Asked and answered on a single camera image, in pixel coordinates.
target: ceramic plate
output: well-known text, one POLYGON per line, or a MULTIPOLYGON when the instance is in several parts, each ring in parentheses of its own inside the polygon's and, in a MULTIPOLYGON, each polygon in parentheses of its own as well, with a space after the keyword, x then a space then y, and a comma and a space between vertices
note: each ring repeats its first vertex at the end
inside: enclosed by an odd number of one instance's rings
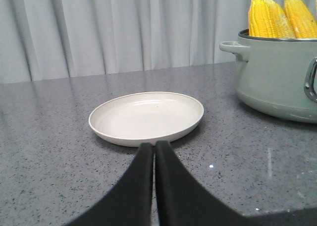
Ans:
POLYGON ((144 92, 118 97, 98 106, 89 126, 102 139, 122 146, 174 141, 191 132, 204 114, 196 99, 172 92, 144 92))

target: corn on the cob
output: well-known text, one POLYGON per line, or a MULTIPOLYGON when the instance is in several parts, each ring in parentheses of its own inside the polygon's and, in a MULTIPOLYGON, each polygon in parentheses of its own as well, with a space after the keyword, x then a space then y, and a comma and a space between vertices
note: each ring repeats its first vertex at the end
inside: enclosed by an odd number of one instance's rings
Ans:
POLYGON ((316 20, 302 0, 284 0, 284 8, 296 38, 317 38, 316 20))
POLYGON ((273 24, 267 4, 264 0, 251 0, 249 9, 249 35, 275 38, 276 27, 273 24))
POLYGON ((291 23, 286 18, 283 8, 274 0, 264 0, 270 11, 273 24, 276 26, 277 36, 274 38, 295 39, 295 33, 291 23))

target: curtain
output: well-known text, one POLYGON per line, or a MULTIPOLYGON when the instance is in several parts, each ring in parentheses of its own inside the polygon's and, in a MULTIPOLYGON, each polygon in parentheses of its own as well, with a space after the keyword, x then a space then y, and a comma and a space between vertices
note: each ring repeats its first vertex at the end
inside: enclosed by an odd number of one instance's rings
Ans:
POLYGON ((0 0, 0 83, 234 61, 250 1, 0 0))

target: countertop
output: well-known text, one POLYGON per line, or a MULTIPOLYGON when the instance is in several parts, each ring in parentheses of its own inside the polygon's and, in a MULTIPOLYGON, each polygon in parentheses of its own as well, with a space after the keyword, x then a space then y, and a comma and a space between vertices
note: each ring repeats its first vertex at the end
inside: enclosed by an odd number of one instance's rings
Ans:
MULTIPOLYGON (((317 225, 317 125, 243 104, 234 65, 0 85, 0 225, 61 226, 106 194, 137 149, 100 139, 89 114, 115 97, 148 91, 203 104, 198 127, 172 147, 211 194, 263 225, 317 225)), ((158 225, 155 198, 152 221, 158 225)))

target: pot handle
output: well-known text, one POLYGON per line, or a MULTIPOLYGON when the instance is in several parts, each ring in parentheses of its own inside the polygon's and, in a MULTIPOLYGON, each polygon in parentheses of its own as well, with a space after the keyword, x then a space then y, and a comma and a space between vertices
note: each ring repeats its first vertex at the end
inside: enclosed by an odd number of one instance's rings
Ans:
POLYGON ((317 57, 315 57, 308 66, 308 70, 305 77, 304 92, 306 96, 317 103, 317 94, 314 89, 314 81, 317 71, 317 57))
POLYGON ((223 41, 219 44, 219 48, 222 51, 233 53, 236 56, 241 56, 244 61, 249 61, 249 46, 241 45, 236 41, 223 41))

